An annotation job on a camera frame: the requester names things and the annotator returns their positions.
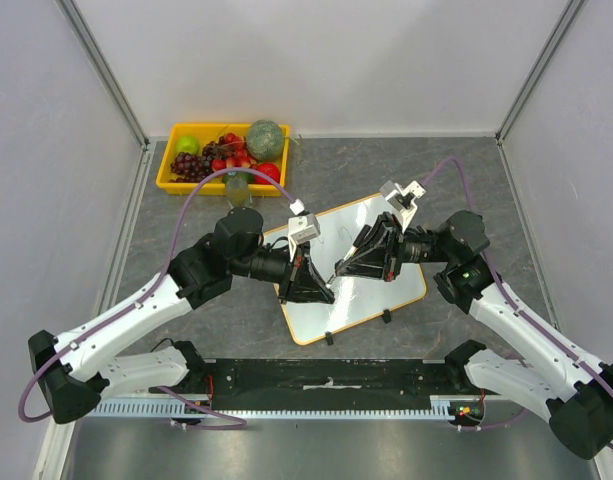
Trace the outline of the yellow framed whiteboard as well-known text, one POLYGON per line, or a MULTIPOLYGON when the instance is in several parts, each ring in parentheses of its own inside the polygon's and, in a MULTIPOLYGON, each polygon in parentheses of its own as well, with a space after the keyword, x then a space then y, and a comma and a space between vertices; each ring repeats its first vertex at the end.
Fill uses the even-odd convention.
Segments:
MULTIPOLYGON (((311 260, 324 279, 334 271, 334 264, 352 246, 365 225, 373 224, 377 215, 389 205, 378 194, 332 208, 317 215, 321 229, 311 242, 311 260)), ((405 264, 392 282, 341 277, 332 283, 335 302, 332 304, 286 303, 282 306, 293 341, 308 345, 421 300, 427 291, 419 265, 405 264)))

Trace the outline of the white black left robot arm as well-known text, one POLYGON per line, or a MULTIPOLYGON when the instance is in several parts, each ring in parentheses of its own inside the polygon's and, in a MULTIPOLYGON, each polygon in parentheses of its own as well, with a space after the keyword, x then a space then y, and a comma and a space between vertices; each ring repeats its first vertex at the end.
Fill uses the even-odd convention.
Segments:
POLYGON ((283 303, 331 304, 332 290, 311 262, 310 243, 320 234, 314 214, 290 218, 287 244, 265 243, 263 218, 234 208, 214 230, 182 250, 146 285, 86 324, 28 340, 32 381, 48 406, 47 417, 68 424, 102 399, 151 387, 194 393, 205 382, 202 357, 189 341, 149 354, 121 356, 159 326, 227 293, 236 276, 275 284, 283 303))

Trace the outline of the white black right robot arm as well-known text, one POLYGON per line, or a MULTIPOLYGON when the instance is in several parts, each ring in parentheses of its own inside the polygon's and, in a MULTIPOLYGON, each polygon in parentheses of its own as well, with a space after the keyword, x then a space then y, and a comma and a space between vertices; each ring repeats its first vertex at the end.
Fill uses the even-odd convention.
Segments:
POLYGON ((408 263, 442 263, 434 280, 442 297, 493 330, 526 365, 467 341, 445 359, 453 392, 492 391, 542 418, 574 455, 590 460, 613 445, 613 363, 575 345, 530 309, 486 258, 480 215, 461 210, 434 230, 403 229, 382 213, 364 227, 335 265, 338 277, 393 281, 408 263))

